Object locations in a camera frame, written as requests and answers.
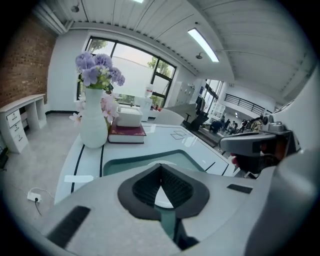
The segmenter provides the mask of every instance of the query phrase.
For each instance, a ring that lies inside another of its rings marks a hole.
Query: ceiling
[[[265,0],[47,0],[61,22],[103,23],[162,44],[204,79],[259,91],[284,103],[294,99],[317,57],[295,21]],[[79,3],[79,12],[71,7]],[[219,62],[187,33],[197,28]]]

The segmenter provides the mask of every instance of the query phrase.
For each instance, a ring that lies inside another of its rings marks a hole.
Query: bottle
[[[152,96],[153,90],[154,90],[154,85],[151,84],[151,83],[147,84],[146,87],[145,87],[145,94],[144,94],[144,96],[145,96],[146,98],[150,98],[150,97]]]

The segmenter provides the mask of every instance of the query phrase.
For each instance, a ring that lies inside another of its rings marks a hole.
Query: brick wall
[[[0,62],[0,108],[34,94],[45,94],[48,68],[56,35],[33,15],[29,16],[7,46]]]

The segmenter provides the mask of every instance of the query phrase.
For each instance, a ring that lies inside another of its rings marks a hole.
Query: book
[[[108,133],[110,143],[144,143],[146,133],[142,125],[139,127],[117,126],[113,121]]]

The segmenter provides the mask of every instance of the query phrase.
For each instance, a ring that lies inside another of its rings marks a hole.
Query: purple hydrangea
[[[91,84],[95,85],[98,81],[98,76],[100,72],[97,66],[85,69],[82,71],[83,84],[89,86]]]
[[[125,81],[126,81],[125,77],[123,75],[121,75],[118,80],[118,86],[123,86]]]
[[[111,58],[106,54],[97,54],[93,57],[93,60],[95,61],[96,65],[102,65],[106,68],[111,69],[112,68],[112,60]]]
[[[87,51],[84,51],[75,58],[75,64],[81,70],[90,69],[96,65],[92,55]]]
[[[110,68],[109,72],[111,76],[111,82],[112,83],[118,82],[119,78],[121,77],[121,71],[116,67],[112,67]]]

